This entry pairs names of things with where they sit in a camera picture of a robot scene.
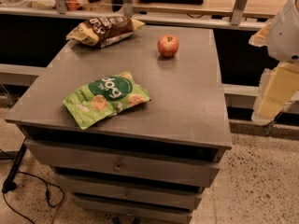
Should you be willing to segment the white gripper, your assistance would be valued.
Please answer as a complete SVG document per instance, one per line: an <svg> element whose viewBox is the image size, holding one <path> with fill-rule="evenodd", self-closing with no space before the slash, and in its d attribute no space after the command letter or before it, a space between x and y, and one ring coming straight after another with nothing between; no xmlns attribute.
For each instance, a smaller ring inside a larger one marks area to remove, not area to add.
<svg viewBox="0 0 299 224"><path fill-rule="evenodd" d="M251 120L267 125L299 91L299 0L288 0L279 13L249 39L254 47L267 45L270 57L279 61L265 68L253 105Z"/></svg>

